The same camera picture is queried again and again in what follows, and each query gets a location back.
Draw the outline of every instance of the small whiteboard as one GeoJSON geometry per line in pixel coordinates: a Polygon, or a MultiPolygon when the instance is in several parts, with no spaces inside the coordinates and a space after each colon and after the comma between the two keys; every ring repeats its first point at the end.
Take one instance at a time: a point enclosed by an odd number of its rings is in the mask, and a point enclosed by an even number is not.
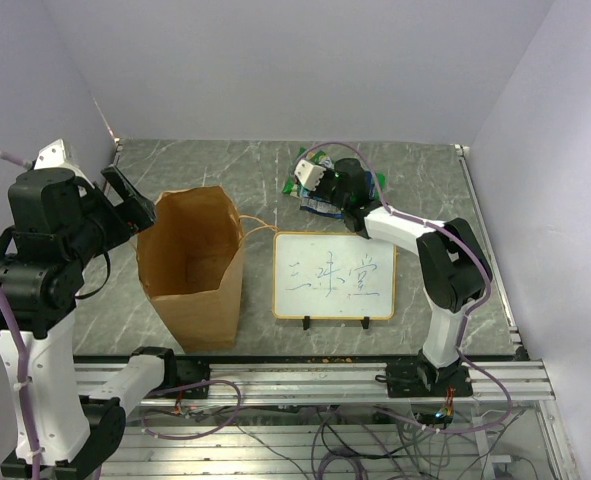
{"type": "Polygon", "coordinates": [[[394,245],[354,234],[275,235],[277,318],[388,320],[394,308],[394,245]]]}

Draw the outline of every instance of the tabletop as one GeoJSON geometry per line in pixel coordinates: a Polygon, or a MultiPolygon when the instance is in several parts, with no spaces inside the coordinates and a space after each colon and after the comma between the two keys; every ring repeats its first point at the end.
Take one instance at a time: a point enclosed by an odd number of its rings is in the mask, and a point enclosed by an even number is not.
{"type": "MultiPolygon", "coordinates": [[[[341,220],[299,209],[299,200],[282,186],[300,147],[294,141],[122,140],[117,163],[137,189],[156,199],[164,190],[221,185],[241,214],[252,215],[283,231],[345,232],[341,220]]],[[[402,211],[435,220],[468,220],[485,245],[481,219],[456,148],[451,145],[362,142],[353,144],[386,176],[388,202],[402,211]]],[[[337,160],[352,156],[341,147],[324,148],[337,160]]],[[[252,220],[244,220],[252,228],[252,220]]],[[[236,344],[220,355],[365,355],[415,354],[421,348],[431,311],[423,292],[418,258],[398,249],[395,314],[372,321],[318,320],[302,329],[296,320],[271,312],[273,233],[264,229],[244,245],[245,265],[236,344]]],[[[130,354],[142,345],[183,353],[144,295],[132,245],[111,251],[112,274],[103,290],[76,310],[74,352],[78,355],[130,354]]],[[[90,290],[105,276],[103,259],[85,272],[90,290]]],[[[471,319],[464,350],[470,354],[512,354],[507,306],[493,282],[490,300],[471,319]]]]}

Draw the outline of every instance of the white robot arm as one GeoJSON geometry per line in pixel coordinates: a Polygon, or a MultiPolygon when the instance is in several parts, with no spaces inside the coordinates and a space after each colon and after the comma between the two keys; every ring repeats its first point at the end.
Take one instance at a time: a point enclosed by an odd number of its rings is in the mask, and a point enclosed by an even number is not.
{"type": "Polygon", "coordinates": [[[147,347],[109,382],[78,395],[72,340],[82,272],[96,256],[109,262],[109,250],[155,221],[152,202],[119,170],[108,167],[102,174],[121,196],[119,205],[70,162],[58,140],[9,188],[15,225],[0,237],[0,298],[13,318],[0,308],[0,356],[18,436],[2,464],[5,477],[35,478],[37,465],[54,467],[58,480],[86,478],[118,447],[125,418],[142,398],[157,387],[176,386],[173,352],[147,347]],[[17,253],[7,251],[11,240],[17,253]],[[18,337],[26,352],[21,357],[18,337]]]}
{"type": "Polygon", "coordinates": [[[395,209],[385,208],[369,196],[369,181],[359,161],[346,158],[325,169],[300,160],[294,174],[314,195],[342,211],[344,223],[364,238],[384,240],[417,255],[424,292],[432,310],[428,336],[419,352],[418,374],[430,390],[452,375],[460,365],[462,326],[467,308],[482,297],[485,280],[472,259],[447,236],[427,225],[436,225],[459,239],[474,254],[488,278],[491,270],[468,222],[414,217],[410,221],[395,209]]]}

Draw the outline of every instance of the paper bag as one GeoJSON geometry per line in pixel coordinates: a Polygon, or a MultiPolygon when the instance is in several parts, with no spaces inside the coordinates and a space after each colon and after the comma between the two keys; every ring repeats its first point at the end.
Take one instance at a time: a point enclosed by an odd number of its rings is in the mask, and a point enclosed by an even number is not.
{"type": "Polygon", "coordinates": [[[244,250],[239,214],[221,187],[163,192],[137,242],[146,296],[184,351],[235,344],[244,250]]]}

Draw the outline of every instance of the wire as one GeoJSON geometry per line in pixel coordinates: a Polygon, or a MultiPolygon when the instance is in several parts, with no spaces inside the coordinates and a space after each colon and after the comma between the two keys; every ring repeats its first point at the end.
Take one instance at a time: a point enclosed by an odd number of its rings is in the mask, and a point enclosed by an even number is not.
{"type": "Polygon", "coordinates": [[[528,462],[528,464],[531,466],[531,468],[533,469],[533,473],[535,474],[535,480],[539,480],[539,475],[537,474],[537,469],[535,468],[535,465],[533,465],[533,462],[531,460],[529,460],[528,458],[525,457],[519,457],[519,456],[515,456],[515,460],[522,461],[524,460],[525,462],[528,462]]]}
{"type": "Polygon", "coordinates": [[[391,453],[386,449],[386,445],[384,445],[384,443],[379,439],[379,437],[375,434],[375,432],[373,432],[373,430],[371,430],[370,428],[368,428],[364,422],[361,422],[358,419],[355,418],[351,418],[348,415],[344,415],[338,412],[338,410],[335,410],[334,412],[337,416],[339,416],[340,418],[344,418],[347,420],[351,420],[353,423],[356,423],[357,425],[359,425],[360,427],[362,427],[366,433],[368,433],[373,440],[375,440],[375,443],[377,443],[377,445],[379,445],[379,447],[382,449],[382,452],[384,452],[384,456],[388,459],[390,459],[391,463],[393,464],[393,466],[395,468],[397,468],[397,470],[399,470],[401,473],[404,473],[404,471],[402,470],[402,467],[399,465],[399,463],[397,463],[395,461],[395,458],[393,458],[393,455],[391,455],[391,453]]]}
{"type": "Polygon", "coordinates": [[[276,452],[276,451],[275,451],[275,450],[273,450],[273,449],[272,449],[272,448],[271,448],[271,447],[270,447],[270,446],[269,446],[267,443],[265,443],[263,440],[261,440],[259,437],[257,437],[256,435],[254,435],[254,434],[252,434],[252,433],[250,433],[250,432],[247,432],[247,431],[243,430],[243,429],[242,429],[242,427],[240,427],[239,425],[235,425],[235,426],[236,426],[236,427],[239,429],[239,431],[240,431],[240,432],[242,432],[243,434],[245,434],[245,435],[248,435],[249,437],[251,437],[251,438],[254,438],[256,441],[258,441],[259,443],[261,443],[261,444],[262,444],[264,447],[266,447],[266,449],[267,449],[268,451],[270,451],[270,452],[273,452],[273,453],[274,453],[275,455],[277,455],[278,457],[281,457],[281,458],[283,458],[284,460],[288,460],[289,462],[291,462],[293,465],[295,465],[295,466],[297,467],[297,469],[298,469],[298,470],[301,472],[301,474],[302,474],[302,475],[304,475],[304,478],[305,478],[306,480],[309,480],[309,478],[308,478],[308,475],[306,474],[306,472],[304,471],[304,469],[303,469],[302,467],[300,467],[300,466],[299,466],[299,464],[298,464],[298,463],[297,463],[295,460],[293,460],[293,459],[292,459],[292,458],[290,458],[290,457],[287,457],[286,455],[282,455],[282,454],[281,454],[281,453],[279,453],[279,452],[276,452]]]}
{"type": "Polygon", "coordinates": [[[353,467],[353,472],[355,473],[355,480],[368,480],[368,473],[366,472],[366,469],[362,465],[362,462],[359,461],[359,459],[345,457],[342,455],[336,455],[336,454],[332,454],[332,453],[327,453],[322,458],[322,460],[319,464],[318,470],[317,470],[318,476],[316,478],[318,480],[322,480],[322,477],[324,476],[324,472],[326,471],[328,466],[336,460],[344,460],[345,462],[348,462],[348,464],[351,467],[353,467]]]}
{"type": "Polygon", "coordinates": [[[228,380],[223,380],[223,379],[204,380],[203,382],[192,383],[190,385],[183,385],[181,387],[167,388],[164,390],[155,390],[153,392],[150,392],[148,395],[149,396],[166,395],[169,393],[176,393],[176,392],[181,392],[181,391],[186,391],[186,390],[193,390],[195,388],[202,388],[202,387],[207,387],[209,385],[218,385],[218,384],[219,385],[228,385],[229,387],[233,388],[233,390],[235,390],[235,394],[237,395],[237,405],[234,407],[233,411],[231,412],[230,417],[228,417],[226,420],[224,420],[224,422],[221,425],[218,425],[217,427],[212,428],[211,430],[208,430],[207,432],[196,433],[195,435],[165,435],[162,433],[156,433],[153,430],[151,430],[150,428],[148,428],[148,425],[146,424],[146,419],[148,417],[149,412],[154,411],[156,413],[159,413],[159,411],[150,409],[150,410],[147,410],[146,412],[144,412],[144,414],[140,418],[140,423],[142,425],[142,432],[147,433],[148,435],[151,435],[155,438],[161,438],[162,440],[196,440],[198,438],[203,438],[208,435],[212,435],[215,432],[219,432],[222,428],[227,427],[228,425],[231,425],[233,423],[233,421],[235,420],[235,418],[237,417],[237,415],[239,414],[240,410],[242,410],[242,392],[237,385],[235,385],[233,382],[229,382],[228,380]]]}
{"type": "Polygon", "coordinates": [[[419,438],[414,438],[411,437],[410,441],[406,438],[406,435],[404,435],[403,430],[404,427],[406,426],[406,424],[402,424],[402,430],[399,430],[399,424],[398,424],[398,434],[399,434],[399,438],[400,441],[402,442],[402,447],[404,448],[404,451],[406,452],[406,455],[408,455],[409,460],[411,461],[411,463],[413,464],[413,466],[415,467],[415,469],[422,473],[422,467],[420,466],[418,460],[417,460],[417,455],[413,455],[410,451],[409,447],[412,447],[415,445],[415,442],[419,442],[421,440],[423,440],[426,437],[419,437],[419,438]]]}
{"type": "Polygon", "coordinates": [[[22,412],[22,420],[26,429],[26,437],[31,452],[34,452],[31,466],[31,478],[39,480],[40,462],[41,462],[41,447],[39,438],[37,436],[37,427],[35,425],[35,415],[33,413],[33,405],[28,393],[28,385],[30,383],[28,377],[28,349],[22,338],[22,333],[17,324],[15,314],[8,303],[8,298],[4,294],[0,285],[0,312],[4,317],[4,321],[8,326],[8,330],[17,348],[17,385],[19,386],[19,405],[22,412]]]}
{"type": "Polygon", "coordinates": [[[442,445],[442,453],[440,453],[439,456],[439,465],[437,466],[437,474],[435,475],[436,477],[439,478],[439,472],[442,470],[442,467],[446,468],[450,465],[451,463],[451,449],[448,446],[448,441],[453,438],[453,437],[444,437],[444,444],[442,445]],[[448,447],[448,453],[446,454],[446,463],[444,465],[442,465],[442,458],[444,458],[444,449],[448,447]]]}
{"type": "Polygon", "coordinates": [[[12,153],[3,152],[0,150],[0,159],[6,160],[7,162],[13,163],[19,167],[25,168],[26,170],[31,170],[33,168],[33,162],[29,162],[20,158],[18,156],[13,155],[12,153]]]}
{"type": "Polygon", "coordinates": [[[93,472],[93,480],[99,480],[101,476],[102,476],[102,466],[100,465],[93,472]]]}
{"type": "Polygon", "coordinates": [[[488,452],[486,452],[484,455],[480,455],[479,457],[477,457],[475,460],[473,460],[473,462],[466,467],[466,469],[460,474],[459,477],[457,477],[456,480],[460,480],[464,474],[466,472],[468,472],[471,468],[473,468],[473,465],[475,465],[477,462],[479,462],[482,458],[485,459],[484,461],[484,465],[482,466],[482,474],[484,473],[484,469],[486,468],[486,463],[488,460],[489,455],[493,452],[493,450],[495,449],[495,447],[497,446],[497,444],[499,443],[500,439],[502,438],[502,436],[504,436],[504,434],[506,433],[506,431],[508,430],[508,427],[510,427],[513,423],[515,423],[517,421],[517,419],[519,419],[522,415],[524,415],[524,413],[526,412],[526,410],[522,410],[521,412],[517,413],[517,415],[515,415],[510,422],[508,422],[507,425],[502,425],[502,427],[504,427],[504,429],[500,432],[500,434],[497,436],[497,438],[495,439],[495,441],[493,442],[493,445],[491,445],[491,448],[488,449],[488,452]]]}
{"type": "Polygon", "coordinates": [[[97,295],[100,290],[106,286],[108,279],[111,277],[111,257],[108,255],[108,252],[104,252],[103,256],[106,261],[106,277],[104,277],[104,282],[92,292],[75,295],[75,300],[86,300],[87,298],[91,298],[92,296],[97,295]]]}
{"type": "MultiPolygon", "coordinates": [[[[317,412],[317,415],[319,417],[320,420],[322,420],[322,416],[320,415],[319,412],[317,412]]],[[[365,428],[367,430],[369,430],[369,432],[371,433],[371,435],[374,435],[374,433],[368,429],[368,427],[366,427],[363,423],[361,423],[362,428],[365,428]]],[[[342,456],[344,457],[349,457],[349,458],[353,458],[353,457],[360,457],[360,458],[364,458],[367,460],[383,460],[386,458],[403,458],[403,455],[395,455],[397,452],[399,452],[400,450],[402,450],[404,447],[398,447],[394,450],[386,450],[386,448],[384,447],[384,454],[383,455],[377,455],[377,454],[370,454],[370,453],[360,453],[358,451],[356,451],[354,448],[352,448],[351,446],[349,446],[344,439],[339,435],[339,433],[337,433],[337,431],[335,431],[335,429],[327,422],[324,424],[324,427],[322,428],[322,431],[320,432],[320,436],[322,439],[322,444],[324,445],[324,447],[326,448],[327,451],[331,452],[331,453],[335,453],[337,454],[337,450],[333,450],[331,447],[328,446],[328,444],[326,443],[326,440],[324,438],[324,429],[328,428],[333,435],[335,435],[335,438],[337,438],[337,440],[342,444],[342,447],[344,447],[346,449],[346,451],[348,453],[344,453],[342,454],[342,456]]]]}
{"type": "Polygon", "coordinates": [[[279,228],[277,228],[277,225],[270,225],[270,224],[266,223],[264,220],[262,220],[261,218],[254,217],[252,215],[240,215],[239,218],[240,218],[240,220],[241,219],[244,219],[244,218],[248,218],[248,219],[251,219],[251,220],[255,220],[256,222],[258,222],[258,223],[261,224],[261,226],[255,227],[251,231],[246,232],[244,234],[244,236],[242,237],[242,241],[246,240],[246,237],[248,237],[251,233],[256,232],[258,230],[263,230],[265,228],[269,228],[269,229],[271,229],[274,232],[279,232],[279,228]]]}
{"type": "Polygon", "coordinates": [[[484,418],[486,415],[488,415],[489,413],[501,413],[504,414],[504,410],[486,410],[484,413],[482,413],[479,418],[484,418]]]}

